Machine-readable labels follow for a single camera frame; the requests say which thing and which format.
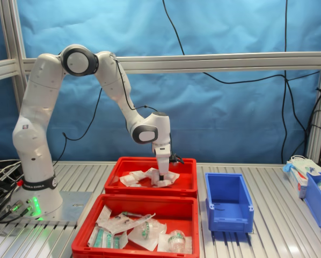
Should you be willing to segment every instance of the blue backdrop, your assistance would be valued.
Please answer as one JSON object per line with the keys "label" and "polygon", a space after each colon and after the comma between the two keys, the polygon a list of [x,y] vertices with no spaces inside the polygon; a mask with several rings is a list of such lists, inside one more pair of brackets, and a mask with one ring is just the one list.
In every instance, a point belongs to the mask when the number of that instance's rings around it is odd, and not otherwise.
{"label": "blue backdrop", "polygon": [[[186,54],[277,52],[284,50],[285,0],[167,0]],[[117,56],[179,55],[176,35],[162,1],[18,1],[27,57],[58,54],[69,44]],[[287,51],[321,51],[321,0],[289,1]],[[314,71],[289,71],[294,78]],[[224,81],[253,80],[282,71],[212,73]],[[280,163],[284,82],[225,85],[204,74],[128,75],[135,106],[148,104],[170,116],[173,148],[200,162]],[[319,75],[290,81],[296,113],[306,125]],[[8,82],[0,82],[0,158],[16,156],[11,132],[17,120]],[[94,76],[67,76],[50,121],[54,159],[65,132],[80,137],[94,111],[100,86]],[[140,110],[147,116],[149,110]],[[303,140],[289,95],[285,106],[285,158]],[[87,135],[69,142],[63,160],[116,160],[152,156],[150,145],[133,142],[118,106],[102,94]]]}

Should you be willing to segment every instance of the aluminum frame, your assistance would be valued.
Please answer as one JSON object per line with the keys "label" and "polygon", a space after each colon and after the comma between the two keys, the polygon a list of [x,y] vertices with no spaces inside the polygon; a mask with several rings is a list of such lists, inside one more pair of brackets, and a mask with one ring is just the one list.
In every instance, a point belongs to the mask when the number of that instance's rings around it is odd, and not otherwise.
{"label": "aluminum frame", "polygon": [[[8,60],[0,61],[0,80],[12,77],[18,110],[25,88],[26,74],[30,73],[35,59],[26,57],[16,0],[0,0],[0,15]],[[321,70],[321,52],[272,52],[186,56],[131,56],[119,57],[126,73],[200,73],[214,71],[260,70]],[[313,122],[321,126],[321,112]],[[318,161],[321,131],[313,128],[307,155]]]}

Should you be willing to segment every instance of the metal plate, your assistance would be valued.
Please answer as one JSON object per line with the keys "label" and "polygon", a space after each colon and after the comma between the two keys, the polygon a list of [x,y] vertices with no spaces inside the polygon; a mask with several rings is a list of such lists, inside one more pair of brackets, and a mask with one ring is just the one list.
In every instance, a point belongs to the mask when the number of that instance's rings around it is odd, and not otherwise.
{"label": "metal plate", "polygon": [[[115,162],[60,162],[56,168],[61,190],[93,192],[79,226],[97,196],[104,193]],[[200,257],[321,258],[321,229],[305,202],[281,170],[281,165],[198,163]],[[204,173],[242,173],[255,208],[253,233],[212,234],[208,230]],[[79,226],[10,223],[0,227],[0,257],[71,257]]]}

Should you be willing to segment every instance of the blue plastic bin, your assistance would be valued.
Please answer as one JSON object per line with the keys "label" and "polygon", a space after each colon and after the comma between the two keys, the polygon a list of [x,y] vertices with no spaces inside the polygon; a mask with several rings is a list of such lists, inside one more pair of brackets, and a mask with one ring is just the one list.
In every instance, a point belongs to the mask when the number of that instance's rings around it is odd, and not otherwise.
{"label": "blue plastic bin", "polygon": [[307,173],[307,177],[309,180],[307,183],[305,202],[318,226],[321,228],[321,191],[317,186],[317,183],[321,181],[321,175],[311,176]]}
{"label": "blue plastic bin", "polygon": [[252,232],[253,205],[242,174],[206,173],[211,231]]}

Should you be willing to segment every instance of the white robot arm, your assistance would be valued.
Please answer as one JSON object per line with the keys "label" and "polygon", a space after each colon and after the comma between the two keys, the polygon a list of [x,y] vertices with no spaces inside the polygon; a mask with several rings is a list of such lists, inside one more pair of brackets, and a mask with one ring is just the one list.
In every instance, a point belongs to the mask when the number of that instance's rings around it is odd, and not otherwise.
{"label": "white robot arm", "polygon": [[172,162],[178,161],[171,154],[169,117],[161,112],[154,112],[147,118],[138,114],[130,99],[127,75],[114,54],[93,54],[81,45],[70,45],[60,55],[41,54],[31,71],[13,132],[13,143],[24,171],[24,183],[23,188],[14,193],[11,202],[22,200],[29,203],[32,212],[27,217],[50,213],[62,204],[46,131],[62,80],[67,74],[95,74],[106,94],[120,107],[133,140],[139,144],[152,142],[160,179],[169,170],[169,158]]}

